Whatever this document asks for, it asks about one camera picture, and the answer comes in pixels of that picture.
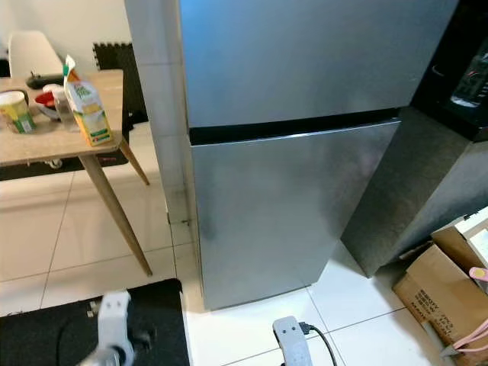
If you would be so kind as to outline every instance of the microwave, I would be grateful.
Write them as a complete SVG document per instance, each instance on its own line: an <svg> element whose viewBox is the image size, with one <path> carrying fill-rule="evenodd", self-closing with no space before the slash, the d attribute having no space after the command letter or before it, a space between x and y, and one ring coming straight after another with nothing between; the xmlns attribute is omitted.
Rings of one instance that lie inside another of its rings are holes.
<svg viewBox="0 0 488 366"><path fill-rule="evenodd" d="M488 140L487 0L460 0L411 105L469 140Z"/></svg>

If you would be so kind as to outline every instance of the white tile floor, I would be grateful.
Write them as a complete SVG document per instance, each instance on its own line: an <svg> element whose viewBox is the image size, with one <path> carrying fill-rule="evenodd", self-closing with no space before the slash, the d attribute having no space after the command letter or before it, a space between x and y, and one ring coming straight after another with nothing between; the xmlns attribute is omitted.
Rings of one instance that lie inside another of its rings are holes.
<svg viewBox="0 0 488 366"><path fill-rule="evenodd" d="M143 274L85 172L0 182L0 316L177 276L197 366L280 365L271 324L287 315L327 332L339 365L442 365L390 289L399 272L388 268L367 279L342 244L306 289L205 311L188 227L170 228L165 219L148 124L136 126L130 145L151 186L128 164L105 171L154 275ZM332 365L316 335L309 347L315 365Z"/></svg>

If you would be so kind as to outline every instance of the table top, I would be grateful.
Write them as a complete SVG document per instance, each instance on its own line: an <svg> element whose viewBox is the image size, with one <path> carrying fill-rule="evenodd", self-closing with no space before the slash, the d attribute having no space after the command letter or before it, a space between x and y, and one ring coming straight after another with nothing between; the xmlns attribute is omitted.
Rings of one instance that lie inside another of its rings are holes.
<svg viewBox="0 0 488 366"><path fill-rule="evenodd" d="M37 128L33 133L13 133L6 125L0 126L0 166L51 159L68 158L89 154L108 153L117 150L122 136L122 70L106 70L87 74L98 90L104 105L114 139L91 147L81 132L68 132L60 121L49 119L34 105L34 99L42 90L26 86L25 79L0 78L0 92L23 89L29 95L29 109Z"/></svg>

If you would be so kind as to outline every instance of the white chair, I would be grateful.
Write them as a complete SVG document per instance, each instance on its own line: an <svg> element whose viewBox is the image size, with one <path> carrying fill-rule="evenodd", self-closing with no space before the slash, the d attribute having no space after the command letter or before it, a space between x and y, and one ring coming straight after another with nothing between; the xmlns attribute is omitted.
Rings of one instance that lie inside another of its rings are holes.
<svg viewBox="0 0 488 366"><path fill-rule="evenodd" d="M38 30L12 32L8 39L8 63L13 78L63 73L63 63L44 33Z"/></svg>

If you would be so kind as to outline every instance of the freezer door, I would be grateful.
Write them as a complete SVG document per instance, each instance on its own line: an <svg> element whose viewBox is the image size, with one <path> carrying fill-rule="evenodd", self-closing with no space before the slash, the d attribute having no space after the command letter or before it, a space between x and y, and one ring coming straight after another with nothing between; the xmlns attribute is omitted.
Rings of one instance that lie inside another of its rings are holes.
<svg viewBox="0 0 488 366"><path fill-rule="evenodd" d="M192 146L206 307L317 281L397 124Z"/></svg>
<svg viewBox="0 0 488 366"><path fill-rule="evenodd" d="M180 0L190 127L408 105L457 0Z"/></svg>

